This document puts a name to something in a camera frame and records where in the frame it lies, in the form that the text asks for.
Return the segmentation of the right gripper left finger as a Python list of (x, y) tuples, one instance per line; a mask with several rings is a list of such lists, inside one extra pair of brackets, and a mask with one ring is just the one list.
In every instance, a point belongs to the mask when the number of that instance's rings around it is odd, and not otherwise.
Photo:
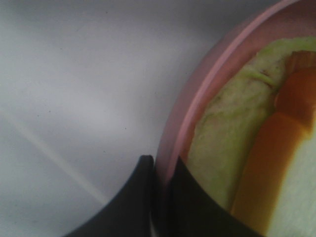
[(68, 237), (150, 237), (154, 158), (139, 157), (131, 176), (116, 196)]

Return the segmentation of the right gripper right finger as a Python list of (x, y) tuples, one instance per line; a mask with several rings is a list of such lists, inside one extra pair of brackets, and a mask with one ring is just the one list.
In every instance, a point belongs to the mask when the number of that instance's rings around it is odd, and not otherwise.
[(178, 158), (170, 189), (171, 237), (259, 237), (220, 207)]

